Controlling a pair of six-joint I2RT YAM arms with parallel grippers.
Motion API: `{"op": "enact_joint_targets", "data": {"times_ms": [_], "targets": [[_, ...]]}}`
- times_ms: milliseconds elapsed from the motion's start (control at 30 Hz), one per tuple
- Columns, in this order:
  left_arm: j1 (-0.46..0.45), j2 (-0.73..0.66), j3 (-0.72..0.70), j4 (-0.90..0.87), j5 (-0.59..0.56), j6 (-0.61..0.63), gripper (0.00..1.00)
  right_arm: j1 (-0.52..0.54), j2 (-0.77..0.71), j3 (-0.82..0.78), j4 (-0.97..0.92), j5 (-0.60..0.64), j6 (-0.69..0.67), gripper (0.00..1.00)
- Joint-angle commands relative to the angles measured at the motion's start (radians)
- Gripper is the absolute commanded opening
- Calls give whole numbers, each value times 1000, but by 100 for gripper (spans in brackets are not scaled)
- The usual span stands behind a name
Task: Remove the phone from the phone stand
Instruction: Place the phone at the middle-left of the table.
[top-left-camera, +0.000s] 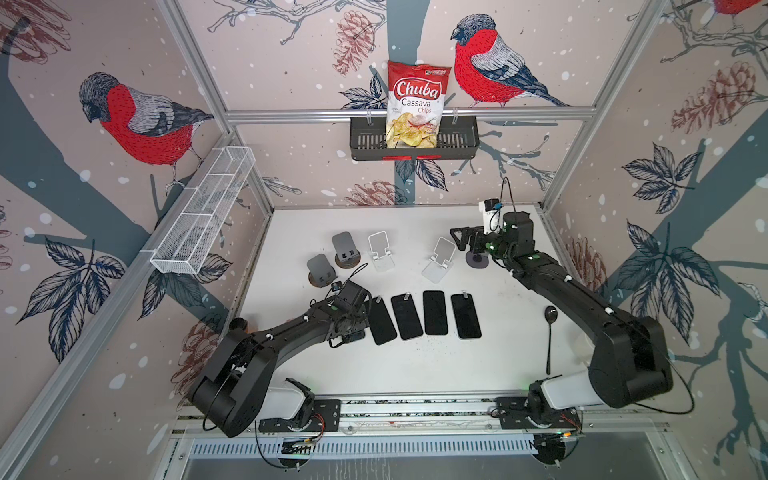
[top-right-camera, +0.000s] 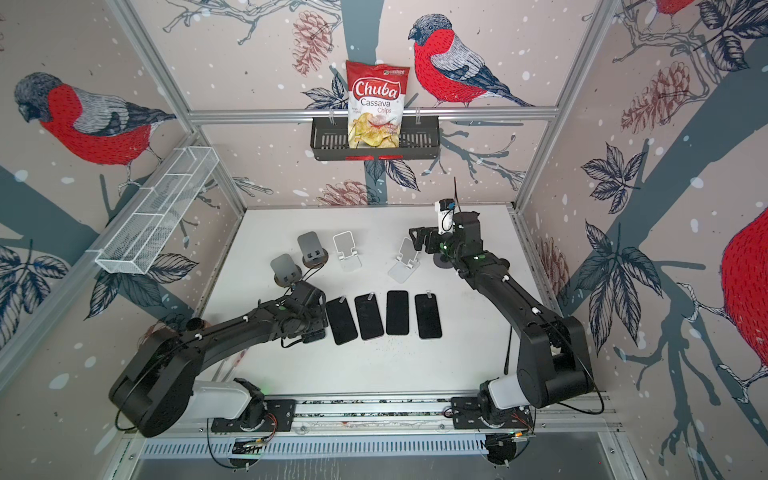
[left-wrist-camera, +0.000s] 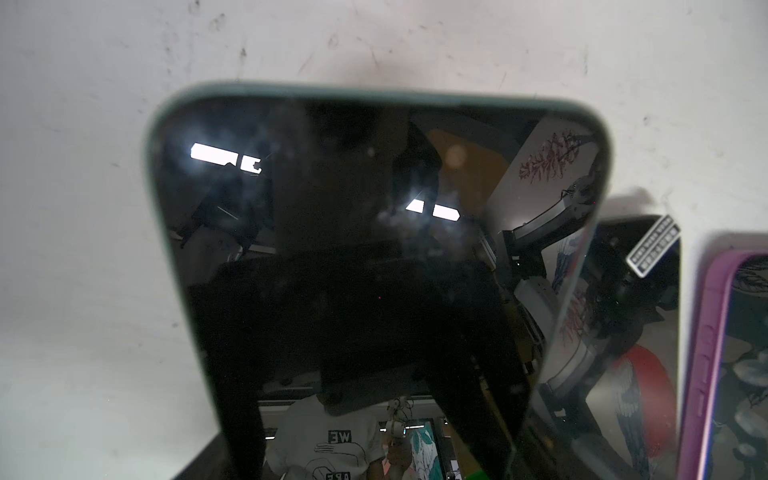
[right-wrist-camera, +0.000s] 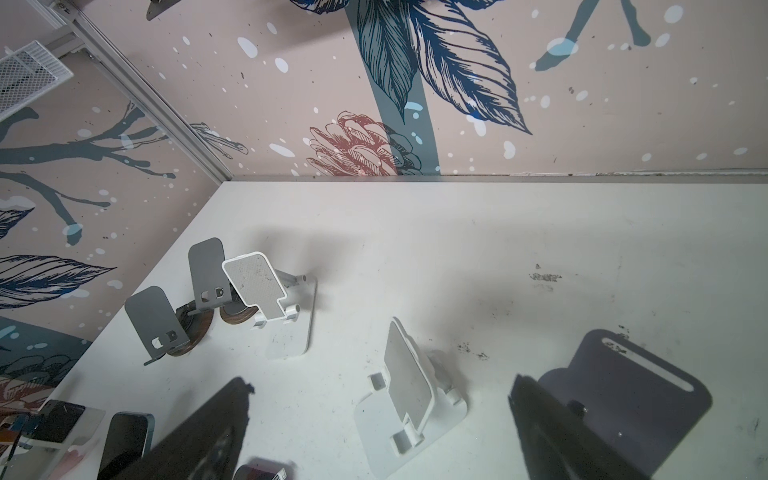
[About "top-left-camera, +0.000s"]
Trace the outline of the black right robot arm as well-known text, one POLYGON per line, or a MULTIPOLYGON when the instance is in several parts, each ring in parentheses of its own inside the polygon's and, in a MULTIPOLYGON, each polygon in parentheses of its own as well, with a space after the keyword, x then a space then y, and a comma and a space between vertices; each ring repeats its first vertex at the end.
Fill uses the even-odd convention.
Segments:
POLYGON ((494 216, 490 228, 452 228, 450 234, 459 250, 488 256, 524 287, 547 299, 593 346, 586 369, 529 386, 530 412, 600 404, 618 409, 672 390, 672 365, 659 322, 613 308, 555 258, 537 250, 529 213, 507 212, 494 216))

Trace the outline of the grey round phone stand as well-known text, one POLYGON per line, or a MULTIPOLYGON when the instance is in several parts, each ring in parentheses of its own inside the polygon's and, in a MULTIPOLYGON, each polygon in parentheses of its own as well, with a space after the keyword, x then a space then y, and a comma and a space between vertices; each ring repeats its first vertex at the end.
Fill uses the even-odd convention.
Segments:
POLYGON ((490 263, 488 255, 482 253, 467 252, 465 260, 467 265, 473 269, 485 269, 490 263))

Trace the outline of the wooden round phone stand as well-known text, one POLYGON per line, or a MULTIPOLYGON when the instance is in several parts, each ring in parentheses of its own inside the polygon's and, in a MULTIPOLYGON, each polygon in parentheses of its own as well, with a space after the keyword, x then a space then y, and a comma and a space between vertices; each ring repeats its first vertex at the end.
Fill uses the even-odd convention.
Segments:
POLYGON ((348 231, 340 232, 332 237, 332 243, 335 250, 334 261, 342 269, 355 268, 360 260, 361 254, 357 249, 352 235, 348 231))

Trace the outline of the purple edged phone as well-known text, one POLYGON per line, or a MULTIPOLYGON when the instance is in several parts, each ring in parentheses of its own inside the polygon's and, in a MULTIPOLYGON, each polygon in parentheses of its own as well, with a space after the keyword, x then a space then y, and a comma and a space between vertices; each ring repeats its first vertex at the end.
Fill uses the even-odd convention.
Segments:
POLYGON ((391 304, 402 340, 414 339, 424 334, 412 294, 404 293, 393 296, 391 304))

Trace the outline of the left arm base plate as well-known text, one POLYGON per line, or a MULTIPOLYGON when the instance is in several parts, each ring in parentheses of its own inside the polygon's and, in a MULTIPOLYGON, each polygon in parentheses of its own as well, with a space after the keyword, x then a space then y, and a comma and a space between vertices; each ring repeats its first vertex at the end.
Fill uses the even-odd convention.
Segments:
POLYGON ((265 418, 258 422, 260 433, 309 434, 337 432, 341 416, 339 399, 315 399, 305 401, 296 415, 290 419, 265 418))

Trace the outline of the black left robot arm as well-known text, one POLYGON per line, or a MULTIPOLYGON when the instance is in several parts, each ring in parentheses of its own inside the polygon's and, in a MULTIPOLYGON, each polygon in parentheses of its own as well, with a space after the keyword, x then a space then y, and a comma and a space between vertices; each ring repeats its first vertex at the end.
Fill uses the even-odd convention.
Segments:
POLYGON ((186 398, 232 438, 250 426, 265 404, 275 370, 320 343, 335 346, 369 326, 373 297, 347 281, 298 317, 267 330, 232 329, 204 365, 186 398))

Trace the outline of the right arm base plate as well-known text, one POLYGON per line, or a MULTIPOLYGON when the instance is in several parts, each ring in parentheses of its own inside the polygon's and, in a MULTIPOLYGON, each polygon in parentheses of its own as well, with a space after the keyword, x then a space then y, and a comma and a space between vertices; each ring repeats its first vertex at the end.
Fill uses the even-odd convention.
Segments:
POLYGON ((575 409, 556 410, 538 397, 498 397, 489 410, 503 430, 580 430, 582 420, 575 409))

